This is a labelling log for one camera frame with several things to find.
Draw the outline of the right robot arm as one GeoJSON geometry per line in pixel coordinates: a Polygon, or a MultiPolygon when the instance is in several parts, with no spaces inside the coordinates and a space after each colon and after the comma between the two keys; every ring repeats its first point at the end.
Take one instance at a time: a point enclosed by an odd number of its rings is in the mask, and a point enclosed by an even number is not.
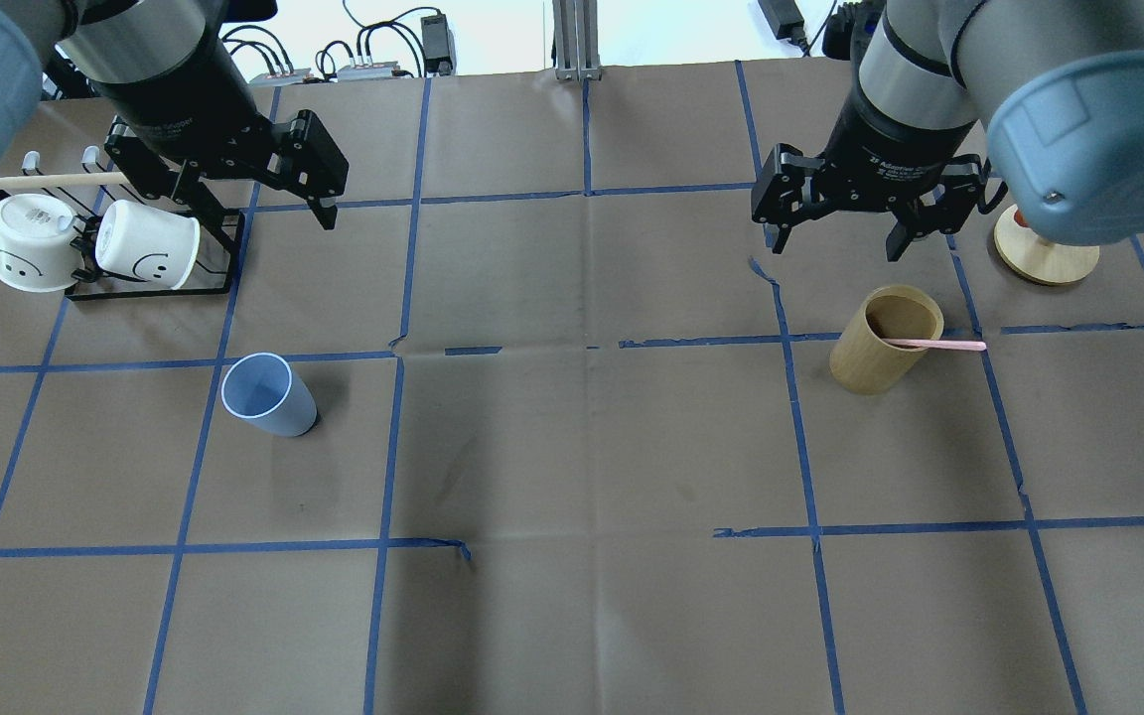
{"type": "Polygon", "coordinates": [[[1144,232],[1144,1],[889,1],[831,140],[780,144],[750,217],[781,252],[801,222],[889,213],[885,254],[988,213],[990,172],[1044,239],[1144,232]]]}

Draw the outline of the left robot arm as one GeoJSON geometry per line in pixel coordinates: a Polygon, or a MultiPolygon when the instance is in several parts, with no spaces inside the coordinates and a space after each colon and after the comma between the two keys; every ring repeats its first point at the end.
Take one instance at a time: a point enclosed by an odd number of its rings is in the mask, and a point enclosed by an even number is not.
{"type": "Polygon", "coordinates": [[[209,182],[251,181],[304,200],[324,229],[349,162],[321,118],[300,110],[276,125],[219,35],[223,1],[0,1],[0,160],[35,112],[55,49],[130,132],[105,151],[145,198],[186,207],[216,229],[209,182]]]}

